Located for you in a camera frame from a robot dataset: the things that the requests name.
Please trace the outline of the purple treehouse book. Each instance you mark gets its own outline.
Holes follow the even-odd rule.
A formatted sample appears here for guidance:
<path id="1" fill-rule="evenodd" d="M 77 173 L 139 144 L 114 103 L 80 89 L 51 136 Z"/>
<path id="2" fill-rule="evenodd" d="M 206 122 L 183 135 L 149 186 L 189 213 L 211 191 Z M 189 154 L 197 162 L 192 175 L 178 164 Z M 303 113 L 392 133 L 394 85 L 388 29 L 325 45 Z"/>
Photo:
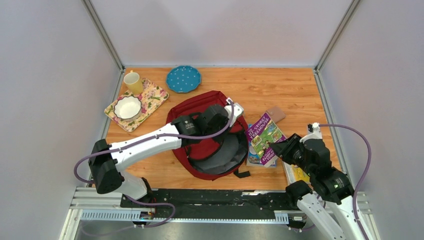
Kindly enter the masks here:
<path id="1" fill-rule="evenodd" d="M 259 163 L 266 168 L 278 159 L 271 144 L 287 139 L 268 113 L 264 113 L 256 123 L 248 127 L 245 135 L 258 155 Z"/>

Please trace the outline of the red backpack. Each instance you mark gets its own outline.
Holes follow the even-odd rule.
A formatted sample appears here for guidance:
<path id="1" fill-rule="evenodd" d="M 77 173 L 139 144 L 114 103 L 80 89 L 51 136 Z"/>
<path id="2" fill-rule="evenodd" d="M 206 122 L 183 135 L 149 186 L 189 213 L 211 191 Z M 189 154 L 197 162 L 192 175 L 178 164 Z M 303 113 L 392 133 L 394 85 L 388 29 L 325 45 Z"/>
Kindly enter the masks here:
<path id="1" fill-rule="evenodd" d="M 213 105 L 224 107 L 227 103 L 227 97 L 222 92 L 211 90 L 171 108 L 166 123 L 171 123 L 180 116 L 204 113 Z M 202 139 L 199 143 L 183 146 L 172 152 L 184 168 L 196 178 L 213 181 L 231 173 L 238 178 L 245 178 L 250 176 L 250 173 L 248 171 L 238 173 L 238 169 L 249 152 L 249 141 L 245 135 L 247 128 L 246 120 L 240 116 L 220 140 Z"/>

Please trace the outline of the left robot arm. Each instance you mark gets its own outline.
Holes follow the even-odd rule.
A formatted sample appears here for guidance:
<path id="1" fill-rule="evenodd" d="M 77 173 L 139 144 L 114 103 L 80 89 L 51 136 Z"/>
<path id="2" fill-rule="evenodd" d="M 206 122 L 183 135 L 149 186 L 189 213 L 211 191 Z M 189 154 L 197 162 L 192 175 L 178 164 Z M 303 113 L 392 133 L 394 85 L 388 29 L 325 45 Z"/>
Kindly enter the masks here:
<path id="1" fill-rule="evenodd" d="M 98 140 L 87 157 L 96 192 L 121 193 L 138 206 L 148 207 L 153 194 L 145 180 L 126 171 L 128 167 L 165 151 L 220 137 L 243 113 L 238 103 L 229 101 L 226 106 L 215 104 L 204 112 L 179 116 L 158 130 L 127 141 L 108 144 L 105 139 Z"/>

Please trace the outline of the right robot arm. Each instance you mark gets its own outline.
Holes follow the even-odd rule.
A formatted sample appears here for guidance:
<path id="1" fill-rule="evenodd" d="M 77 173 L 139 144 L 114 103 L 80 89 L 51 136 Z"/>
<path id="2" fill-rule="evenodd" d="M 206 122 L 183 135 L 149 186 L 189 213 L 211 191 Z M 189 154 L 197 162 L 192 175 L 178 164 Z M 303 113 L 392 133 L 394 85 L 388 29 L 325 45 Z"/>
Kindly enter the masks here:
<path id="1" fill-rule="evenodd" d="M 346 174 L 332 166 L 322 137 L 293 134 L 269 146 L 283 162 L 298 166 L 309 176 L 309 184 L 298 180 L 286 187 L 285 203 L 290 209 L 303 211 L 330 240 L 373 239 L 363 223 L 353 185 Z"/>

